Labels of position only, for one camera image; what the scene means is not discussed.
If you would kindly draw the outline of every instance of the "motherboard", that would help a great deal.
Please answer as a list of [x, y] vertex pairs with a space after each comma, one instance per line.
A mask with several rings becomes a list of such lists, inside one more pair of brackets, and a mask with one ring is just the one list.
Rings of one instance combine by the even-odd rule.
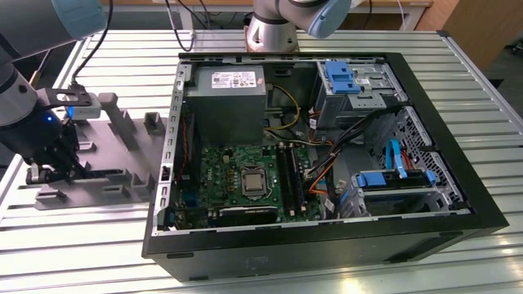
[[299, 144], [202, 150], [202, 183], [184, 193], [190, 228], [276, 224], [320, 219], [303, 172], [311, 162]]

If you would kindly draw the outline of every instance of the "power supply label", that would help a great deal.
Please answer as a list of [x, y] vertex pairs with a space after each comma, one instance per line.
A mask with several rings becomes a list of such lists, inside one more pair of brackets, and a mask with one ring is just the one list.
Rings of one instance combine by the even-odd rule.
[[212, 74], [212, 89], [255, 88], [255, 72], [215, 72]]

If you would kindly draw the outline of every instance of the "green circuit board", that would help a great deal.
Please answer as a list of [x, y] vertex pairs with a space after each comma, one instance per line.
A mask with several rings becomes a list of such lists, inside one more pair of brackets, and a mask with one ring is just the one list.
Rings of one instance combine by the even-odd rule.
[[[300, 145], [294, 149], [302, 169], [310, 168], [307, 148]], [[246, 167], [262, 167], [266, 172], [267, 194], [252, 200], [242, 192], [242, 170]], [[264, 205], [275, 206], [279, 211], [278, 222], [314, 221], [319, 219], [318, 197], [308, 197], [306, 211], [291, 216], [284, 211], [275, 146], [232, 146], [204, 148], [202, 151], [202, 185], [199, 188], [199, 208], [206, 213], [187, 216], [191, 228], [207, 228], [208, 211], [224, 206]]]

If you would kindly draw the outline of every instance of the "aluminum workbench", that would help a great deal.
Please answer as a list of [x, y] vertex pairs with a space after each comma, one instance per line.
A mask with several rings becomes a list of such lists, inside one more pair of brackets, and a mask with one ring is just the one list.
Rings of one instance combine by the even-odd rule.
[[[188, 46], [188, 32], [180, 35]], [[195, 51], [244, 51], [243, 36], [198, 32]], [[55, 88], [68, 85], [99, 38], [76, 44]], [[416, 263], [182, 284], [140, 256], [148, 204], [37, 211], [37, 189], [24, 186], [16, 156], [0, 183], [0, 292], [523, 292], [523, 123], [454, 40], [434, 32], [359, 31], [322, 41], [299, 33], [299, 44], [302, 51], [404, 54], [510, 227]], [[79, 82], [89, 92], [116, 92], [132, 117], [167, 114], [180, 51], [171, 31], [111, 31]]]

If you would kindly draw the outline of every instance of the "floor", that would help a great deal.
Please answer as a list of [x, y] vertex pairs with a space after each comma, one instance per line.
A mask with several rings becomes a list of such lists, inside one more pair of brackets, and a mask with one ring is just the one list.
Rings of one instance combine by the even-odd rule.
[[[228, 29], [240, 28], [243, 26], [243, 18], [244, 16], [242, 13], [239, 13], [236, 16], [232, 13], [224, 13], [216, 17], [212, 17], [212, 26], [215, 29], [226, 25]], [[136, 14], [119, 15], [119, 17], [115, 17], [115, 19], [115, 23], [111, 25], [115, 29], [170, 29], [168, 18], [162, 18], [156, 14], [148, 15], [147, 13], [142, 13], [139, 16], [136, 16]], [[53, 81], [60, 73], [72, 48], [73, 45], [68, 44], [55, 49], [48, 66], [41, 75], [37, 88], [52, 87]], [[33, 58], [32, 60], [20, 63], [19, 70], [23, 72], [27, 78], [31, 77], [31, 73], [33, 68], [37, 66], [37, 62], [39, 59]], [[499, 92], [507, 99], [508, 103], [512, 105], [516, 112], [520, 114], [520, 116], [523, 116], [523, 54], [516, 56], [511, 54], [510, 49], [503, 50], [491, 67], [488, 70], [486, 70], [484, 74], [487, 78], [503, 79], [503, 82], [499, 86]], [[5, 167], [11, 163], [12, 156], [12, 153], [0, 144], [0, 179], [5, 173]]]
[[504, 79], [498, 91], [523, 116], [523, 54], [512, 55], [510, 48], [504, 49], [484, 75]]

